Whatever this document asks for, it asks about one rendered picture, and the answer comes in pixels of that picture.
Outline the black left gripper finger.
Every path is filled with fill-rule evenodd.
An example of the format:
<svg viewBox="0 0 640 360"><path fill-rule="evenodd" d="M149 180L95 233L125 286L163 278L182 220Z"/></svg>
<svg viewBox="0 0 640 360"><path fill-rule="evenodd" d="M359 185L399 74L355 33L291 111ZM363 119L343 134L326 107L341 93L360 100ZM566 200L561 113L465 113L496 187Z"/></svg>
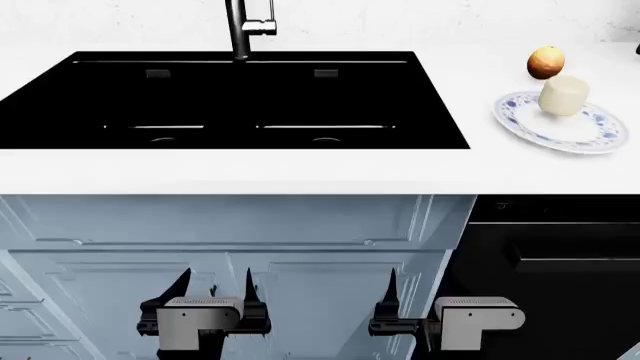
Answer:
<svg viewBox="0 0 640 360"><path fill-rule="evenodd" d="M244 297L244 317L246 318L266 318L267 305L259 299L256 287L251 274L251 269L247 269Z"/></svg>
<svg viewBox="0 0 640 360"><path fill-rule="evenodd" d="M166 305L167 302L169 302L170 300L176 297L185 296L189 286L190 278L191 278L191 269L188 268L160 296L157 296L156 298L149 299L145 302L142 302L140 305L140 310L142 312L141 317L151 318L156 314L157 308Z"/></svg>

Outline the black dishwasher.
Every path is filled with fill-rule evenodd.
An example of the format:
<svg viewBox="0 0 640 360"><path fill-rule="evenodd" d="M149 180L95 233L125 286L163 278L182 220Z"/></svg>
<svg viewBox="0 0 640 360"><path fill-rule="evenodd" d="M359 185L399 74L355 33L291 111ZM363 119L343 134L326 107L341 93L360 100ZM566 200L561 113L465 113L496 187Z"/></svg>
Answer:
<svg viewBox="0 0 640 360"><path fill-rule="evenodd" d="M640 360L640 195L481 195L438 293L526 316L442 360Z"/></svg>

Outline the pale cheese cylinder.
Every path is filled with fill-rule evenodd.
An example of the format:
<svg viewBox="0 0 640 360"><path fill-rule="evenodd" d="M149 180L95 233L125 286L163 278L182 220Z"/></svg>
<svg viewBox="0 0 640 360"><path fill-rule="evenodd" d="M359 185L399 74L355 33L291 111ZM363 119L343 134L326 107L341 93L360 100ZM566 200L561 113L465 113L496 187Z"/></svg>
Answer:
<svg viewBox="0 0 640 360"><path fill-rule="evenodd" d="M573 116L580 112L590 92L589 85L577 77L556 75L545 81L538 105L553 116Z"/></svg>

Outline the light blue sink cabinet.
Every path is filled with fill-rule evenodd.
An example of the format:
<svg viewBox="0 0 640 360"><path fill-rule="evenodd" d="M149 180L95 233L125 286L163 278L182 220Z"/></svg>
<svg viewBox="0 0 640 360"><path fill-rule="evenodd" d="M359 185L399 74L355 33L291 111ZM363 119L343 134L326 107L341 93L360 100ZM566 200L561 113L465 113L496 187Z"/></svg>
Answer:
<svg viewBox="0 0 640 360"><path fill-rule="evenodd" d="M410 360L368 323L395 269L399 314L425 317L475 199L457 195L0 196L0 360L157 360L140 305L191 269L190 296L245 295L268 335L221 360ZM342 242L360 246L78 246L94 242Z"/></svg>

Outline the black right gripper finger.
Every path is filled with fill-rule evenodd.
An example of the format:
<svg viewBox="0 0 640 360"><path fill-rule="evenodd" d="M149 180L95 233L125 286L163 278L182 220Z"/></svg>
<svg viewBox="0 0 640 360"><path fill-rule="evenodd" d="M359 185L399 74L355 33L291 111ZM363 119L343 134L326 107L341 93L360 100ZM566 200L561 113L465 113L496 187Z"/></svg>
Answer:
<svg viewBox="0 0 640 360"><path fill-rule="evenodd" d="M393 320L398 318L399 299L397 296L397 283L395 269L391 269L389 284L383 299L377 302L374 309L376 320Z"/></svg>

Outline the orange round fruit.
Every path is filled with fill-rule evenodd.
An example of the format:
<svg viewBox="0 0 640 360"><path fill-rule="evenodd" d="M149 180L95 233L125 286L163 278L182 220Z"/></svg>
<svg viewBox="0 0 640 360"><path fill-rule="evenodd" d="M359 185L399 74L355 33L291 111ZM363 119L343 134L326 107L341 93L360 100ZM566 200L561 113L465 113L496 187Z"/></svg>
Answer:
<svg viewBox="0 0 640 360"><path fill-rule="evenodd" d="M527 61L527 71L537 80L547 80L562 71L565 55L559 47L545 46L535 50Z"/></svg>

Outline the black double basin sink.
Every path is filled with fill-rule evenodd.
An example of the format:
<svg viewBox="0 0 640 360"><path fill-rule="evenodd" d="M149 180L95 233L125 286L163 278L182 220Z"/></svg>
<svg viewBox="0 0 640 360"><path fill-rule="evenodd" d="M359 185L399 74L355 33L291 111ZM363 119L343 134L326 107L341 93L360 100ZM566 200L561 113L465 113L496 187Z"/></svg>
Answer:
<svg viewBox="0 0 640 360"><path fill-rule="evenodd" d="M410 51L78 51L0 100L0 149L467 149Z"/></svg>

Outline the chrome sink faucet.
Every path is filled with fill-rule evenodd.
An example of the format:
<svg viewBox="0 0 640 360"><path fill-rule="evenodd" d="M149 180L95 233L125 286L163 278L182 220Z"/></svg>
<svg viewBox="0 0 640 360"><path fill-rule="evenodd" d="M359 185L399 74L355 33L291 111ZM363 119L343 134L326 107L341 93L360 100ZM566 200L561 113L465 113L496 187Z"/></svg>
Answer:
<svg viewBox="0 0 640 360"><path fill-rule="evenodd" d="M274 0L269 1L270 17L267 20L249 20L245 0L224 0L233 58L236 62L246 62L251 56L250 36L277 35Z"/></svg>

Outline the white plate blue floral rim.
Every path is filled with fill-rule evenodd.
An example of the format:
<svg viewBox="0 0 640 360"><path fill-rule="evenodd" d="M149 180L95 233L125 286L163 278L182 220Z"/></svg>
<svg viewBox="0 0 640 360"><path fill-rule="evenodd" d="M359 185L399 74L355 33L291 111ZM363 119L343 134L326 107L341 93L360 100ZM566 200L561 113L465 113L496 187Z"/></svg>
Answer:
<svg viewBox="0 0 640 360"><path fill-rule="evenodd" d="M529 143L583 155L616 151L629 140L626 125L609 111L586 103L572 116L555 116L539 107L538 92L512 92L493 106L496 121Z"/></svg>

